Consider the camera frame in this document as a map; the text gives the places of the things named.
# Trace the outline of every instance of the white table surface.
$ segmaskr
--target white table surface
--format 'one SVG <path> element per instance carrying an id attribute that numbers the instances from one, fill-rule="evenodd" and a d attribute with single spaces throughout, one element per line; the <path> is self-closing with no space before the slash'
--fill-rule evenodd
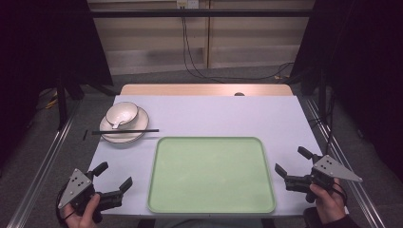
<path id="1" fill-rule="evenodd" d="M 109 168 L 94 179 L 95 190 L 116 191 L 128 178 L 133 186 L 125 193 L 123 205 L 104 214 L 140 217 L 275 217 L 302 215 L 315 206 L 305 201 L 305 194 L 285 190 L 282 177 L 275 171 L 280 164 L 289 175 L 311 172 L 312 161 L 298 152 L 304 146 L 321 154 L 310 125 L 295 96 L 224 97 L 224 96 L 117 96 L 115 104 L 132 102 L 149 116 L 149 129 L 136 142 L 111 143 L 100 139 L 89 170 L 101 162 Z M 166 136 L 257 137 L 264 146 L 276 197 L 276 209 L 265 215 L 155 214 L 148 210 L 147 197 L 158 140 Z"/>

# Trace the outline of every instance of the black curtain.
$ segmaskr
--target black curtain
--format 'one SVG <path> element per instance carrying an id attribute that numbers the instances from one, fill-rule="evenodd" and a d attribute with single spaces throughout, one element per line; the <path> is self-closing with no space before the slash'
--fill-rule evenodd
<path id="1" fill-rule="evenodd" d="M 24 135 L 40 91 L 63 75 L 72 85 L 112 85 L 86 0 L 0 3 L 3 129 L 0 166 Z"/>
<path id="2" fill-rule="evenodd" d="M 291 75 L 302 75 L 302 91 L 310 94 L 323 69 L 336 97 L 401 180 L 402 12 L 399 0 L 317 0 Z"/>

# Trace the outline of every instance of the power strip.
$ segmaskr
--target power strip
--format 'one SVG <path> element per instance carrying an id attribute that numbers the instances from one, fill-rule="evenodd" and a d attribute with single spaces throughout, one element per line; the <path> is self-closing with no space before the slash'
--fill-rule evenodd
<path id="1" fill-rule="evenodd" d="M 177 9 L 198 9 L 199 8 L 199 0 L 177 0 Z"/>

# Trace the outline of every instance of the sleeve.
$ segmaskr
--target sleeve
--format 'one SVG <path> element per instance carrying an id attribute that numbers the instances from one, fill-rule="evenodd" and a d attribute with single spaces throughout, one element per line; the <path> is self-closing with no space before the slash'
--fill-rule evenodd
<path id="1" fill-rule="evenodd" d="M 323 225 L 323 228 L 340 228 L 340 227 L 359 228 L 359 226 L 349 216 Z"/>

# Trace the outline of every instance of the tray rim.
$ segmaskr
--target tray rim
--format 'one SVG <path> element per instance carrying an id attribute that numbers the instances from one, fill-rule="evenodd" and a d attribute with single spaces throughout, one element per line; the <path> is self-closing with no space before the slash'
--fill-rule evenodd
<path id="1" fill-rule="evenodd" d="M 267 173 L 267 178 L 269 181 L 269 187 L 271 189 L 271 194 L 268 194 L 272 198 L 273 205 L 271 208 L 269 208 L 268 211 L 257 211 L 257 212 L 165 212 L 165 211 L 160 211 L 160 210 L 155 210 L 150 206 L 150 192 L 151 192 L 151 187 L 153 184 L 153 177 L 154 177 L 154 170 L 155 170 L 155 165 L 156 165 L 156 160 L 157 160 L 157 154 L 158 154 L 158 148 L 159 145 L 162 141 L 167 140 L 167 139 L 252 139 L 255 140 L 259 143 L 259 146 L 261 147 L 263 157 L 264 157 L 264 164 L 265 164 L 265 171 Z M 157 141 L 156 148 L 154 151 L 154 158 L 153 158 L 153 163 L 152 163 L 152 169 L 151 169 L 151 177 L 150 177 L 150 182 L 148 184 L 148 191 L 147 191 L 147 208 L 153 213 L 157 214 L 214 214 L 214 215 L 231 215 L 231 214 L 268 214 L 273 212 L 276 209 L 277 206 L 277 201 L 276 201 L 276 196 L 275 196 L 275 189 L 273 187 L 273 182 L 272 182 L 272 175 L 270 172 L 270 167 L 269 167 L 269 162 L 267 161 L 267 156 L 266 156 L 266 151 L 263 146 L 262 141 L 258 137 L 254 136 L 165 136 L 160 138 Z"/>

